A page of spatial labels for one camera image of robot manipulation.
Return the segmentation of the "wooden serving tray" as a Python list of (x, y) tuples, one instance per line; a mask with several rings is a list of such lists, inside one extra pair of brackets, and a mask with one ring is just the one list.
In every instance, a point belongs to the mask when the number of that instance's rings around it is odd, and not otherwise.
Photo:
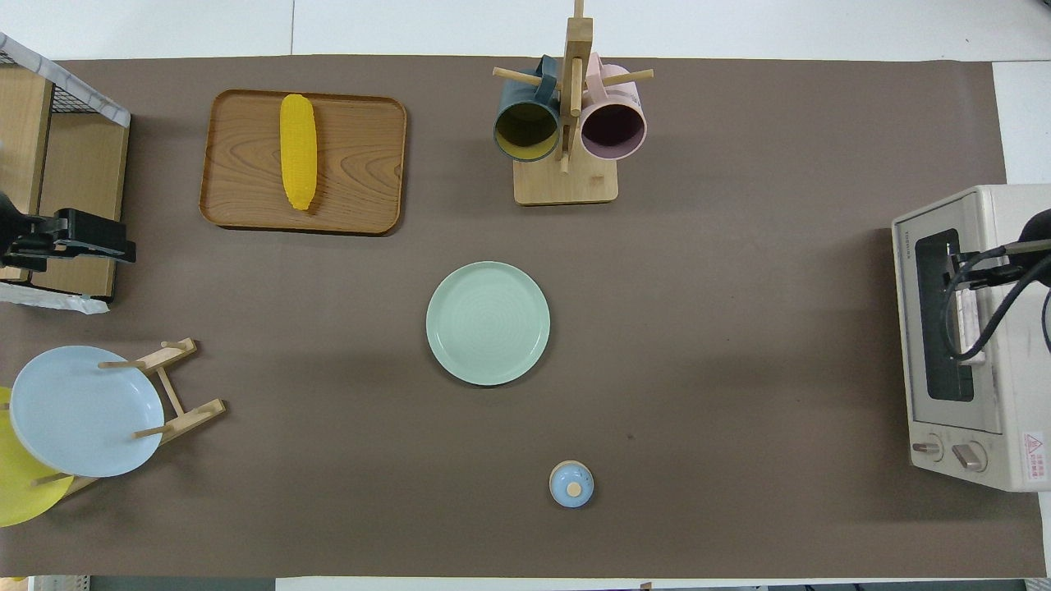
[(382, 236), (401, 217), (408, 115), (389, 97), (308, 93), (318, 131), (318, 190), (306, 210), (282, 187), (284, 91), (229, 89), (211, 106), (200, 213), (236, 231)]

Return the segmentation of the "mint green plate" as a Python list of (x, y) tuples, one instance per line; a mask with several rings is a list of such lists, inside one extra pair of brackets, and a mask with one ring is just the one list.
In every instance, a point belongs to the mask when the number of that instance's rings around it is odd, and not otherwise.
[(425, 340), (452, 378), (496, 387), (547, 351), (551, 311), (540, 284), (513, 265), (479, 261), (444, 277), (425, 310)]

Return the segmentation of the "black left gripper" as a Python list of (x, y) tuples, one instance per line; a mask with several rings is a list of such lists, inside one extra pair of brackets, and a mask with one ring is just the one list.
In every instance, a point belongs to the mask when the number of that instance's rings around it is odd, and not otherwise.
[(133, 264), (136, 243), (126, 238), (126, 227), (111, 218), (78, 209), (59, 209), (55, 218), (30, 216), (0, 192), (0, 267), (44, 273), (48, 259), (78, 257)]

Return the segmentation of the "small blue white bell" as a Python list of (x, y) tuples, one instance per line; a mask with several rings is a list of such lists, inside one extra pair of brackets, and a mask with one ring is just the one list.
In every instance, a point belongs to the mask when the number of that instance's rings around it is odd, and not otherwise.
[(559, 507), (582, 508), (594, 495), (594, 476), (581, 461), (560, 461), (549, 474), (548, 490)]

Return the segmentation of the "dark blue mug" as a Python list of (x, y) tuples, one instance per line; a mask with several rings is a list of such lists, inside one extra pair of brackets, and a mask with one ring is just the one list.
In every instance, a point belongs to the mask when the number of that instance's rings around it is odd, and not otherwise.
[(496, 145), (519, 162), (535, 162), (556, 149), (562, 129), (558, 63), (544, 55), (528, 75), (538, 84), (504, 79), (493, 128)]

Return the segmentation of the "pink mug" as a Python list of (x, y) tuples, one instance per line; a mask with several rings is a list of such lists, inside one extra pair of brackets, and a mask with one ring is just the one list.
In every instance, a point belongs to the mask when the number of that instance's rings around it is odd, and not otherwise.
[(645, 142), (647, 123), (635, 81), (604, 83), (607, 77), (627, 72), (620, 65), (603, 63), (597, 53), (589, 56), (581, 102), (581, 144), (595, 158), (620, 160)]

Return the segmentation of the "wooden mug rack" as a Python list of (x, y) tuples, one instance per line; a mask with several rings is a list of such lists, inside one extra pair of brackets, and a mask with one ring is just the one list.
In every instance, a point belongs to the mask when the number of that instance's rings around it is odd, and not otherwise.
[[(562, 96), (562, 129), (556, 149), (547, 158), (529, 163), (511, 158), (513, 195), (519, 205), (604, 204), (618, 197), (618, 162), (622, 158), (613, 161), (595, 158), (581, 144), (583, 78), (589, 56), (596, 52), (593, 48), (594, 22), (585, 14), (585, 0), (573, 1), (573, 14), (566, 19), (563, 56), (562, 59), (555, 58), (558, 63), (558, 89)], [(502, 78), (503, 82), (511, 79), (538, 84), (539, 79), (528, 75), (528, 72), (496, 67), (493, 75)], [(653, 77), (653, 70), (627, 72), (607, 77), (604, 83), (613, 85), (635, 81), (638, 84)]]

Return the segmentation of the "light blue plate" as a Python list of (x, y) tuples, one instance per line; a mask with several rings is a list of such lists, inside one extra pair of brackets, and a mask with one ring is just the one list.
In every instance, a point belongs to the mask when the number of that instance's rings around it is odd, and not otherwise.
[(60, 474), (114, 478), (154, 455), (165, 424), (160, 394), (123, 362), (94, 346), (30, 359), (11, 387), (11, 423), (33, 457)]

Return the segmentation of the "glass toaster oven door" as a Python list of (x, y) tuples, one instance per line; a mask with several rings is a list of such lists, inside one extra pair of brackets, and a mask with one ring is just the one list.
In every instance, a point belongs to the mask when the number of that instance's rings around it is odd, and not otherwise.
[(966, 362), (954, 360), (942, 339), (941, 302), (954, 270), (951, 254), (989, 248), (987, 205), (986, 186), (964, 190), (898, 217), (891, 239), (910, 417), (1001, 434), (994, 363), (983, 353)]

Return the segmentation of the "brown table mat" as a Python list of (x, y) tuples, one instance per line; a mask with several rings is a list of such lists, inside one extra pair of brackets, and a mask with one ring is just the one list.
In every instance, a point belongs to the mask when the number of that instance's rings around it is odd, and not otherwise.
[[(132, 113), (138, 261), (109, 313), (0, 305), (0, 384), (84, 344), (191, 337), (227, 412), (38, 519), (0, 575), (841, 579), (1043, 575), (1035, 495), (913, 468), (889, 226), (1003, 182), (994, 76), (960, 62), (627, 60), (650, 138), (605, 205), (521, 207), (486, 57), (68, 62)], [(227, 231), (199, 211), (227, 89), (401, 101), (383, 238)], [(425, 340), (444, 277), (540, 284), (547, 351), (466, 384)], [(585, 507), (551, 498), (577, 460)]]

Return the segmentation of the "cream toaster oven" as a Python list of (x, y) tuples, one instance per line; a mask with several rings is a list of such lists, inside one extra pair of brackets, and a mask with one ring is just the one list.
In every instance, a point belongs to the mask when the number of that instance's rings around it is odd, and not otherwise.
[[(1003, 432), (912, 420), (903, 364), (909, 443), (934, 433), (945, 448), (937, 463), (919, 458), (910, 448), (910, 464), (1010, 493), (1051, 493), (1051, 183), (984, 186), (988, 250), (1021, 242), (1026, 274), (1015, 283), (970, 291), (965, 284), (969, 270), (1008, 267), (994, 266), (1006, 259), (954, 267), (941, 302), (942, 339), (954, 360), (983, 353), (994, 363)], [(951, 451), (952, 445), (969, 441), (988, 453), (988, 467), (980, 474), (966, 472)]]

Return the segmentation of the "yellow corn cob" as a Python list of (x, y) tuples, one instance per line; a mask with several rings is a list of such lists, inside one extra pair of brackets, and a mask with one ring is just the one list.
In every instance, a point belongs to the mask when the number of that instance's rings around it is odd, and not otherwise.
[(318, 190), (318, 130), (311, 101), (289, 94), (279, 105), (279, 164), (290, 205), (307, 212)]

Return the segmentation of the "yellow plate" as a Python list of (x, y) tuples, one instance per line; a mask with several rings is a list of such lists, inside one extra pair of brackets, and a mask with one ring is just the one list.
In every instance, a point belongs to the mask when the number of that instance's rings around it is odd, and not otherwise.
[(67, 494), (74, 478), (57, 478), (36, 485), (38, 478), (56, 474), (24, 448), (16, 437), (11, 412), (11, 388), (0, 386), (0, 528), (34, 519)]

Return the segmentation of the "wooden plate rack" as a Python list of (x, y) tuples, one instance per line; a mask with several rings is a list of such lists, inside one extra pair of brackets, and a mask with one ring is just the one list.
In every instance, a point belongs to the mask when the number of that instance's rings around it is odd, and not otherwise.
[[(181, 435), (191, 433), (192, 430), (205, 425), (210, 420), (219, 417), (226, 410), (224, 401), (220, 399), (207, 401), (203, 405), (189, 408), (185, 407), (177, 395), (172, 379), (168, 375), (168, 367), (180, 362), (180, 360), (193, 355), (195, 351), (198, 351), (198, 345), (195, 345), (195, 341), (192, 339), (162, 341), (160, 348), (154, 352), (133, 360), (124, 358), (124, 362), (122, 363), (124, 367), (139, 368), (146, 378), (149, 378), (153, 382), (154, 389), (160, 394), (164, 409), (165, 424), (161, 428), (158, 428), (158, 432), (162, 435), (161, 445), (158, 449), (162, 445), (179, 439)], [(74, 483), (68, 491), (69, 493), (75, 493), (95, 480), (99, 480), (82, 478), (82, 476), (71, 474), (60, 474), (56, 469), (53, 469), (53, 471), (56, 472), (55, 475), (48, 476), (48, 478), (38, 478), (34, 483), (42, 485), (42, 483), (51, 482), (53, 480), (71, 476)]]

